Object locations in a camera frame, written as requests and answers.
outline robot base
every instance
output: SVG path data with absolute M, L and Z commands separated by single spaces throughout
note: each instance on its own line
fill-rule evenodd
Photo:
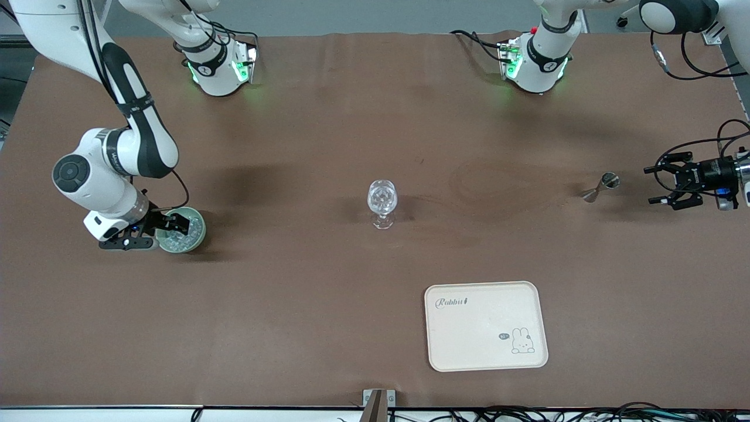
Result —
M 229 42 L 227 46 L 228 54 L 224 63 L 216 69 L 214 75 L 207 76 L 211 69 L 205 66 L 194 65 L 190 62 L 187 64 L 193 75 L 193 81 L 212 97 L 225 97 L 234 93 L 245 83 L 252 84 L 255 62 L 258 59 L 257 46 L 251 46 L 242 41 L 227 40 L 226 38 L 221 40 Z
M 527 43 L 532 35 L 527 32 L 518 38 L 508 41 L 507 44 L 498 46 L 501 59 L 508 59 L 510 63 L 500 62 L 500 73 L 503 80 L 511 80 L 524 91 L 543 93 L 549 91 L 561 77 L 568 64 L 568 59 L 561 65 L 553 65 L 549 71 L 542 71 L 527 53 Z

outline green bowl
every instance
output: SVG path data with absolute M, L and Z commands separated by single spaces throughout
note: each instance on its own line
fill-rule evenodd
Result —
M 194 219 L 197 219 L 201 224 L 201 233 L 197 238 L 194 238 L 188 242 L 181 242 L 180 240 L 171 240 L 167 236 L 170 233 L 169 231 L 156 229 L 156 240 L 159 241 L 159 247 L 164 249 L 165 251 L 171 253 L 171 254 L 184 254 L 185 252 L 190 252 L 193 249 L 197 248 L 198 245 L 203 241 L 203 239 L 206 238 L 206 221 L 203 219 L 203 216 L 200 215 L 200 213 L 194 209 L 190 208 L 189 206 L 183 206 L 182 208 L 178 209 L 172 209 L 171 211 L 168 211 L 166 213 L 168 216 L 171 216 L 172 214 L 179 214 L 186 219 L 190 219 L 190 229 L 194 229 L 195 221 Z

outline white robot link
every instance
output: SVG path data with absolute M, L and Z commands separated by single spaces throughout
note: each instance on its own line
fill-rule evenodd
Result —
M 747 25 L 750 17 L 749 0 L 641 0 L 639 9 L 643 23 L 660 34 L 707 31 L 728 37 L 739 64 L 746 70 L 750 69 L 750 26 Z M 662 52 L 656 44 L 652 48 L 659 65 L 671 75 Z M 719 74 L 700 72 L 702 75 L 699 77 L 681 79 L 714 77 Z M 702 205 L 702 195 L 708 194 L 715 196 L 720 210 L 726 211 L 739 206 L 737 195 L 741 193 L 745 203 L 750 206 L 750 152 L 741 147 L 734 155 L 725 154 L 732 142 L 750 134 L 750 125 L 743 120 L 730 119 L 722 127 L 729 122 L 742 123 L 748 131 L 724 139 L 727 142 L 723 146 L 717 140 L 718 158 L 694 162 L 691 152 L 665 153 L 654 166 L 643 169 L 644 173 L 653 173 L 657 181 L 658 174 L 662 171 L 674 176 L 675 189 L 669 189 L 669 195 L 650 198 L 650 203 L 685 209 Z
M 120 0 L 128 11 L 150 20 L 175 40 L 187 57 L 193 80 L 209 95 L 222 97 L 252 83 L 258 57 L 256 43 L 247 44 L 202 14 L 220 0 Z
M 570 49 L 583 31 L 579 9 L 609 8 L 629 0 L 534 0 L 541 9 L 535 33 L 499 45 L 504 79 L 528 92 L 545 92 L 563 77 Z
M 748 0 L 641 0 L 639 10 L 643 23 L 659 34 L 708 30 L 729 38 L 737 61 L 750 71 Z
M 170 34 L 191 51 L 186 52 L 189 60 L 197 63 L 207 59 L 211 63 L 212 72 L 199 79 L 204 91 L 212 95 L 229 94 L 244 82 L 230 68 L 239 45 L 227 42 L 229 35 L 225 39 L 216 32 L 209 34 L 195 22 L 181 26 L 174 23 L 177 18 L 172 15 L 167 22 L 164 11 L 175 10 L 178 5 L 185 12 L 180 16 L 189 16 L 185 18 L 187 21 L 200 19 L 195 11 L 210 10 L 217 4 L 206 0 L 185 1 L 192 11 L 185 12 L 184 2 L 176 0 L 127 3 L 131 10 L 140 7 L 143 16 L 163 28 L 171 28 Z M 84 225 L 100 241 L 99 246 L 148 250 L 158 245 L 153 237 L 156 229 L 188 234 L 189 219 L 179 213 L 164 214 L 167 209 L 158 209 L 145 192 L 131 184 L 133 176 L 162 178 L 172 173 L 178 162 L 178 150 L 135 64 L 104 30 L 91 1 L 10 0 L 10 3 L 31 45 L 48 59 L 102 83 L 127 120 L 125 128 L 87 131 L 78 148 L 61 158 L 52 171 L 57 189 L 90 210 Z

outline black cable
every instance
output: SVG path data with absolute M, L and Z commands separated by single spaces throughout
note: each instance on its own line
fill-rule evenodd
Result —
M 728 124 L 735 123 L 735 122 L 743 124 L 745 126 L 745 128 L 748 131 L 750 131 L 750 124 L 748 124 L 746 121 L 740 120 L 740 119 L 729 119 L 726 122 L 722 123 L 721 126 L 718 127 L 718 131 L 716 132 L 716 137 L 722 137 L 722 132 L 723 132 L 724 128 Z M 721 149 L 721 152 L 719 153 L 719 158 L 724 158 L 724 151 L 726 151 L 726 148 L 722 148 Z
M 653 47 L 654 47 L 654 46 L 656 45 L 656 42 L 654 41 L 654 34 L 655 34 L 655 32 L 654 32 L 654 31 L 651 31 L 651 34 L 649 35 L 649 41 L 650 41 L 650 43 L 651 43 L 651 47 L 652 47 L 652 48 L 653 48 Z M 673 78 L 673 79 L 676 79 L 676 80 L 699 80 L 699 79 L 705 79 L 705 78 L 707 78 L 707 77 L 715 76 L 715 75 L 717 75 L 717 74 L 719 74 L 719 73 L 721 73 L 721 72 L 723 72 L 723 71 L 727 71 L 727 70 L 729 70 L 730 68 L 732 68 L 733 66 L 735 66 L 735 65 L 737 65 L 737 64 L 739 64 L 739 63 L 733 64 L 733 65 L 728 65 L 728 66 L 725 66 L 725 67 L 723 67 L 723 68 L 721 68 L 721 69 L 718 69 L 718 70 L 717 70 L 717 71 L 715 71 L 715 72 L 707 72 L 708 74 L 702 74 L 702 75 L 700 75 L 700 76 L 693 76 L 693 77 L 682 77 L 682 76 L 677 76 L 677 75 L 673 74 L 672 72 L 668 71 L 668 70 L 667 70 L 666 68 L 664 68 L 664 72 L 665 72 L 665 73 L 666 73 L 667 75 L 669 75 L 669 77 L 671 77 L 671 78 Z
M 395 411 L 390 411 L 390 412 L 388 412 L 388 415 L 389 415 L 389 416 L 392 416 L 392 417 L 397 417 L 397 418 L 399 418 L 399 419 L 403 419 L 403 420 L 405 420 L 406 422 L 419 422 L 418 420 L 413 420 L 413 419 L 412 419 L 412 418 L 410 418 L 410 417 L 406 417 L 406 416 L 401 416 L 400 414 L 396 414 L 396 412 L 395 412 Z
M 729 119 L 726 122 L 722 123 L 721 126 L 718 127 L 718 131 L 716 132 L 716 137 L 722 137 L 722 131 L 724 130 L 724 127 L 730 123 L 741 123 L 745 126 L 745 128 L 750 131 L 750 123 L 747 123 L 744 120 L 740 119 Z
M 492 44 L 490 42 L 482 40 L 479 35 L 477 35 L 476 32 L 472 32 L 471 34 L 469 32 L 463 31 L 461 29 L 456 29 L 455 31 L 450 31 L 450 34 L 453 35 L 464 35 L 468 37 L 471 41 L 474 41 L 475 43 L 479 44 L 479 46 L 484 50 L 485 53 L 487 53 L 488 56 L 492 57 L 493 59 L 497 60 L 498 62 L 502 63 L 510 63 L 511 61 L 508 59 L 501 59 L 498 56 L 495 56 L 490 50 L 487 49 L 487 47 L 493 47 L 497 48 L 497 44 Z
M 684 33 L 684 34 L 682 34 L 682 38 L 679 41 L 679 48 L 680 48 L 680 51 L 682 52 L 682 57 L 683 57 L 682 59 L 685 60 L 685 63 L 687 63 L 687 65 L 693 71 L 695 71 L 695 72 L 697 72 L 699 74 L 706 75 L 706 76 L 711 76 L 711 77 L 738 77 L 738 76 L 745 76 L 745 75 L 748 74 L 747 72 L 741 72 L 741 73 L 738 73 L 738 74 L 719 74 L 719 72 L 723 72 L 723 71 L 726 71 L 729 68 L 733 68 L 734 66 L 737 66 L 740 62 L 734 62 L 732 65 L 728 65 L 726 68 L 723 68 L 723 69 L 718 70 L 716 72 L 706 72 L 706 71 L 704 71 L 702 69 L 699 69 L 690 60 L 690 58 L 688 57 L 688 52 L 685 49 L 685 39 L 686 39 L 687 35 L 688 35 L 687 32 Z
M 5 13 L 15 22 L 18 23 L 18 19 L 16 19 L 16 14 L 13 13 L 13 11 L 6 8 L 4 5 L 0 4 L 0 8 L 5 11 Z
M 94 14 L 96 12 L 94 12 L 94 6 L 91 3 L 92 0 L 86 0 L 86 4 L 88 5 L 88 14 L 91 17 L 91 31 L 94 34 L 94 46 L 96 47 L 96 53 L 97 57 L 99 58 L 99 63 L 101 63 L 101 73 L 104 76 L 102 84 L 108 91 L 109 96 L 112 97 L 112 100 L 114 102 L 117 102 L 115 91 L 112 89 L 112 84 L 110 83 L 110 76 L 107 74 L 107 66 L 104 64 L 104 54 L 101 51 L 101 43 L 99 42 L 99 29 L 96 27 L 96 15 Z
M 179 180 L 180 185 L 182 185 L 182 190 L 184 190 L 185 192 L 185 200 L 178 206 L 168 206 L 166 208 L 153 209 L 152 211 L 155 213 L 161 213 L 162 211 L 172 211 L 173 209 L 182 208 L 183 206 L 187 205 L 188 202 L 190 202 L 190 191 L 188 191 L 188 187 L 185 185 L 185 182 L 182 181 L 182 178 L 180 177 L 179 174 L 177 174 L 177 172 L 174 169 L 172 169 L 172 174 L 175 175 L 177 180 Z
M 732 144 L 732 143 L 733 143 L 733 142 L 734 142 L 735 140 L 738 140 L 738 139 L 744 138 L 744 137 L 746 137 L 746 136 L 748 136 L 748 135 L 750 135 L 750 131 L 747 131 L 747 132 L 745 132 L 744 134 L 741 134 L 741 135 L 737 135 L 737 136 L 733 137 L 732 139 L 730 139 L 730 140 L 729 140 L 729 141 L 728 141 L 727 143 L 725 143 L 725 144 L 724 144 L 724 146 L 723 146 L 723 147 L 721 148 L 721 152 L 720 152 L 720 153 L 718 154 L 719 158 L 724 158 L 724 156 L 725 156 L 725 154 L 726 154 L 726 152 L 727 152 L 727 148 L 729 148 L 729 146 L 730 146 L 730 145 L 731 145 L 731 144 Z
M 94 64 L 94 69 L 96 70 L 97 75 L 99 76 L 99 80 L 101 81 L 102 86 L 104 86 L 104 89 L 106 90 L 107 94 L 109 94 L 109 96 L 116 102 L 116 98 L 110 88 L 110 80 L 108 79 L 108 77 L 105 77 L 104 73 L 102 73 L 103 69 L 99 68 L 99 61 L 97 59 L 98 56 L 94 52 L 94 45 L 91 40 L 91 34 L 89 33 L 89 24 L 86 22 L 86 13 L 84 11 L 85 9 L 83 8 L 83 0 L 77 0 L 77 3 L 78 3 L 78 16 L 81 19 L 81 29 L 83 30 L 84 38 L 86 41 L 86 46 L 89 48 L 88 54 L 91 56 L 91 60 L 93 61 L 93 64 Z
M 27 80 L 23 80 L 23 79 L 16 79 L 16 78 L 14 78 L 14 77 L 0 76 L 0 79 L 5 79 L 5 80 L 12 80 L 12 81 L 15 81 L 15 82 L 21 82 L 21 83 L 28 83 L 28 81 L 27 81 Z
M 198 422 L 201 414 L 203 414 L 203 408 L 193 410 L 193 414 L 190 416 L 190 422 Z

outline gray floor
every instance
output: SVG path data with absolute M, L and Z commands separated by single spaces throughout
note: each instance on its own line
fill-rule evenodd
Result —
M 117 0 L 94 0 L 105 27 L 114 37 L 165 36 L 157 26 L 126 11 Z M 617 17 L 637 2 L 586 12 L 591 32 L 645 32 L 637 14 L 624 29 Z M 225 26 L 263 36 L 324 35 L 334 32 L 446 33 L 466 29 L 479 33 L 505 29 L 526 31 L 539 24 L 539 10 L 531 0 L 224 0 L 209 16 Z M 17 31 L 0 13 L 0 34 Z M 728 43 L 722 46 L 734 61 Z M 30 49 L 0 49 L 0 76 L 26 79 L 35 53 Z M 750 77 L 736 78 L 744 98 L 750 99 Z M 23 84 L 0 80 L 0 118 L 12 122 Z

